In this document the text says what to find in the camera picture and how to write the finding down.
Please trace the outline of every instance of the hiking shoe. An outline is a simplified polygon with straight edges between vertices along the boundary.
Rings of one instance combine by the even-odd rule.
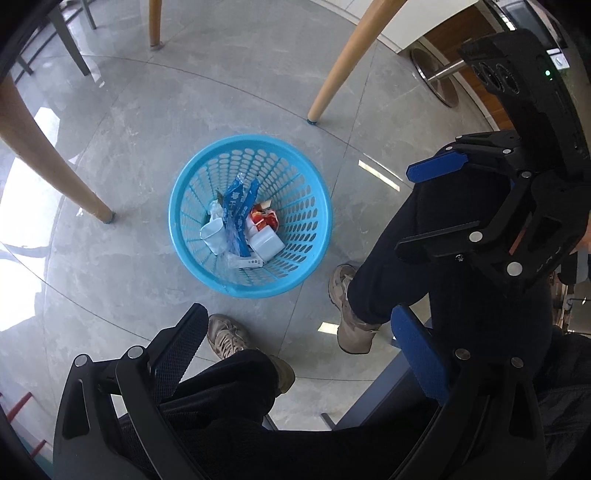
[[[207,341],[214,353],[224,360],[240,350],[253,348],[250,345],[248,333],[235,320],[216,313],[209,317],[207,326]]]
[[[356,270],[347,264],[336,267],[329,281],[330,301],[340,310],[337,341],[342,351],[353,355],[369,353],[381,324],[365,323],[354,314],[347,299],[347,289]]]
[[[237,321],[216,313],[209,317],[207,327],[207,341],[214,353],[224,360],[240,350],[253,349],[248,338],[248,332]],[[277,370],[277,391],[275,396],[287,392],[296,381],[296,375],[290,364],[275,356],[267,355]]]

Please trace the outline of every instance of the plastic bag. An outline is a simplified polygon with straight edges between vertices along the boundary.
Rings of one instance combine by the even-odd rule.
[[[244,236],[245,220],[256,201],[260,182],[254,179],[242,200],[244,193],[244,174],[239,173],[230,184],[223,197],[223,223],[226,228],[228,251],[240,257],[250,257],[251,253]]]
[[[214,200],[212,203],[209,204],[209,208],[207,209],[209,213],[209,221],[215,220],[216,218],[223,219],[223,207],[217,200]]]

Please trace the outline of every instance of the shoelace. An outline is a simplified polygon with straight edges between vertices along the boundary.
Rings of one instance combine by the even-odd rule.
[[[343,278],[343,295],[345,296],[345,298],[347,298],[347,289],[349,288],[349,284],[351,283],[351,281],[353,280],[353,277],[351,275],[345,275],[345,277]]]
[[[216,344],[223,358],[228,358],[237,351],[244,350],[244,347],[237,343],[234,335],[227,331],[216,337]]]

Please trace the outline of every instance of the gray marble floor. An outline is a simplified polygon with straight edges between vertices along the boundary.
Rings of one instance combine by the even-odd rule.
[[[343,353],[335,335],[319,330],[339,323],[329,274],[371,251],[411,192],[406,166],[456,135],[489,130],[484,117],[462,91],[457,108],[443,106],[404,56],[376,43],[318,125],[308,125],[309,105],[354,28],[309,0],[167,0],[165,46],[155,53],[147,2],[96,0],[91,8],[98,29],[83,15],[70,29],[92,75],[83,77],[54,39],[18,88],[117,220],[103,225],[82,212],[0,144],[0,369],[33,392],[51,441],[77,354],[120,356],[200,302],[240,320],[261,349],[295,369],[295,385],[271,412],[278,426],[323,429],[319,414],[338,419],[398,352],[388,326],[364,356]],[[265,300],[209,290],[183,267],[167,228],[170,191],[189,158],[247,132],[305,153],[335,216],[318,269]],[[188,374],[215,360],[203,345]]]

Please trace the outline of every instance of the metal screw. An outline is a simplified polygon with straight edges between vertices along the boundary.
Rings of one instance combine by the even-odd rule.
[[[138,358],[142,355],[142,353],[144,353],[144,347],[139,345],[133,346],[129,350],[127,350],[127,356],[129,358]]]
[[[511,277],[518,277],[521,275],[521,272],[523,272],[523,265],[521,265],[519,262],[511,262],[509,265],[507,265],[507,273]]]
[[[513,365],[515,368],[523,368],[523,360],[518,356],[514,356],[511,359],[511,365]]]
[[[84,354],[82,355],[78,355],[75,359],[74,359],[74,365],[77,367],[81,367],[82,365],[86,364],[86,361],[88,360],[88,357]]]
[[[458,357],[460,360],[469,360],[470,352],[465,348],[459,348],[456,350],[456,357]]]
[[[470,239],[470,242],[477,243],[482,240],[482,232],[479,232],[478,230],[476,232],[472,232],[468,238]]]

